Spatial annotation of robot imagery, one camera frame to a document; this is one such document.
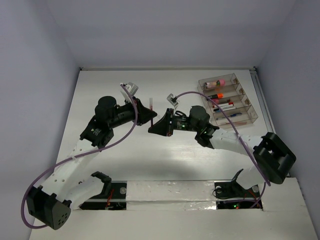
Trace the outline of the red gel pen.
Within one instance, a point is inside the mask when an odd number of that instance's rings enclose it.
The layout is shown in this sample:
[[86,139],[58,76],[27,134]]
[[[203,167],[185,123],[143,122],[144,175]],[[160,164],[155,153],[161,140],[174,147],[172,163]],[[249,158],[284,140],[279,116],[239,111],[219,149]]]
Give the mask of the red gel pen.
[[[153,98],[152,98],[152,97],[149,98],[149,109],[150,109],[151,111],[153,111]],[[152,118],[152,119],[150,120],[150,126],[152,127],[153,124],[154,124],[154,122],[153,122],[153,118]]]

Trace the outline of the pink black highlighter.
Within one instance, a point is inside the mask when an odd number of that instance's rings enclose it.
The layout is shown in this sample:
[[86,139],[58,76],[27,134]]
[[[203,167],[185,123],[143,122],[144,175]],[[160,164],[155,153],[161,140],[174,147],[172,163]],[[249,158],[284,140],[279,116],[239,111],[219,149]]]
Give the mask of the pink black highlighter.
[[221,100],[221,99],[214,99],[213,100],[216,104],[218,104],[218,105],[220,105],[220,104],[223,104],[224,103],[224,101],[223,100]]

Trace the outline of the white pen blue cap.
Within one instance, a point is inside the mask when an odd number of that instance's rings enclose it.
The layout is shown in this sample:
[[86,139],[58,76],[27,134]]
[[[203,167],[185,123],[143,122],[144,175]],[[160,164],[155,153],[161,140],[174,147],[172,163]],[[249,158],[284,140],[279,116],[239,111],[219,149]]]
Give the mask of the white pen blue cap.
[[213,113],[221,113],[222,111],[230,111],[234,109],[236,109],[236,107],[234,106],[228,107],[228,108],[222,108],[222,109],[214,109]]

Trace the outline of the orange black highlighter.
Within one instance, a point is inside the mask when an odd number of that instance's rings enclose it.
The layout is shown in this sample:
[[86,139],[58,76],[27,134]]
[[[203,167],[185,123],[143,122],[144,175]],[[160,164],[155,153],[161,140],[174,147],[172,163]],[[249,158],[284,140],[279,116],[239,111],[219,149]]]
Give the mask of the orange black highlighter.
[[224,94],[217,93],[217,94],[208,95],[207,97],[211,100],[218,100],[218,99],[222,99],[224,97]]

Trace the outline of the white pen red cap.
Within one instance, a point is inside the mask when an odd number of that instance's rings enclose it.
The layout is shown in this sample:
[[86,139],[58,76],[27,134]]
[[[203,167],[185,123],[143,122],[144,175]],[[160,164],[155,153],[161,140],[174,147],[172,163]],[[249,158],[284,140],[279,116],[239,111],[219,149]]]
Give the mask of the white pen red cap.
[[225,102],[225,103],[219,104],[218,106],[220,108],[225,108],[226,106],[233,105],[233,104],[234,104],[233,102],[229,101],[229,102]]

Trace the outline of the dark blue ballpoint pen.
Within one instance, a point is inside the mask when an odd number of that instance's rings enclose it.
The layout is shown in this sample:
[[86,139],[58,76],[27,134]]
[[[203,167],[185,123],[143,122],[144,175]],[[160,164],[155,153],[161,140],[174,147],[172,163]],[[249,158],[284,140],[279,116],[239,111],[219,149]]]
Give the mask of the dark blue ballpoint pen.
[[216,118],[216,120],[237,117],[237,116],[241,116],[242,114],[243,113],[241,113],[241,112],[237,112],[237,113],[233,113],[233,114],[230,114],[230,115],[227,115],[227,116],[218,117],[218,118]]

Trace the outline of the red ballpoint pen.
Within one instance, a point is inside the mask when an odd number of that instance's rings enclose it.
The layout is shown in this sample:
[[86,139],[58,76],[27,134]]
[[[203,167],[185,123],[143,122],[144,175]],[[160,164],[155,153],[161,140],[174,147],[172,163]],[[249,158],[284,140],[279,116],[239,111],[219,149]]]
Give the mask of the red ballpoint pen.
[[[247,121],[237,121],[237,122],[233,122],[232,124],[235,125],[235,126],[243,126],[243,125],[247,124]],[[231,125],[231,123],[230,122],[224,122],[224,123],[221,124],[221,126],[224,126],[224,125]]]

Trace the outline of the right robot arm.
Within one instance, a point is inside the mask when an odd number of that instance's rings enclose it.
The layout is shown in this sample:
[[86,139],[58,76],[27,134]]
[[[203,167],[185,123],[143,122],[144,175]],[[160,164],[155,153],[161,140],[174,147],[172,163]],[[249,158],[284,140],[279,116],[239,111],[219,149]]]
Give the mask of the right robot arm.
[[297,158],[280,137],[267,132],[264,136],[239,135],[210,123],[210,116],[199,105],[192,106],[189,115],[168,108],[164,116],[149,129],[150,134],[170,137],[174,131],[195,132],[195,140],[205,148],[227,150],[248,156],[253,166],[240,169],[220,193],[227,197],[242,196],[251,187],[264,182],[280,185]]

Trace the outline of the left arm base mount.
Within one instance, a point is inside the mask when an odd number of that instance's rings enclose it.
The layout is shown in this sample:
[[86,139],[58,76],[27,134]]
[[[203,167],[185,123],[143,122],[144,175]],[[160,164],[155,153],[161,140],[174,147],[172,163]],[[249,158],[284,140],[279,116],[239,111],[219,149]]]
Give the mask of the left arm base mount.
[[109,210],[120,211],[127,209],[127,182],[116,181],[111,183],[108,194],[105,192],[93,196],[80,205],[81,210]]

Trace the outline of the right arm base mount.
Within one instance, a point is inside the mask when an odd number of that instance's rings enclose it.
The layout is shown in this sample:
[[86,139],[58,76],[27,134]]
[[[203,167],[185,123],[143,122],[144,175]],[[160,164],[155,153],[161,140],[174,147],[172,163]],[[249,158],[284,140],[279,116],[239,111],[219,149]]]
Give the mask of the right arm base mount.
[[263,209],[259,187],[257,192],[253,188],[244,189],[236,180],[243,169],[239,170],[230,181],[214,183],[212,195],[216,198],[218,210]]

